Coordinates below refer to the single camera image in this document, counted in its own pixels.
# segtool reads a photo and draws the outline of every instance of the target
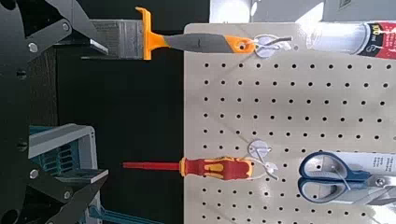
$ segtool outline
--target red and yellow screwdriver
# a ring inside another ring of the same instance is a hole
[[[188,160],[180,162],[124,162],[123,168],[143,170],[180,171],[182,176],[207,175],[222,180],[247,179],[252,176],[253,165],[244,158],[219,157],[215,159]]]

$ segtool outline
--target red screwdriver shaft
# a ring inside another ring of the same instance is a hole
[[[143,170],[168,170],[178,171],[180,164],[178,162],[124,162],[123,168],[143,169]]]

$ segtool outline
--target bolt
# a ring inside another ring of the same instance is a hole
[[[37,170],[32,170],[30,172],[30,178],[31,179],[36,179],[38,177],[38,171]]]
[[[377,180],[375,181],[375,183],[376,183],[377,186],[382,187],[382,186],[385,185],[385,179],[379,178],[379,179],[377,179]]]
[[[69,25],[65,22],[62,27],[64,28],[65,31],[69,31],[70,27]]]
[[[30,43],[28,45],[30,52],[32,53],[37,53],[38,52],[38,46],[35,43]]]
[[[67,191],[67,192],[64,193],[64,198],[65,198],[65,199],[69,199],[70,196],[72,196],[72,194],[70,193],[70,191]]]

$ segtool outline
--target caulk tube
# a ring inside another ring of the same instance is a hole
[[[308,49],[396,59],[396,22],[318,22],[306,35]]]

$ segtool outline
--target pegboard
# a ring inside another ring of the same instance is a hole
[[[394,152],[394,61],[307,50],[294,23],[190,24],[185,33],[293,36],[292,50],[267,60],[185,53],[185,156],[243,157],[260,138],[280,177],[187,176],[185,223],[394,223],[391,208],[310,203],[297,188],[311,152]]]

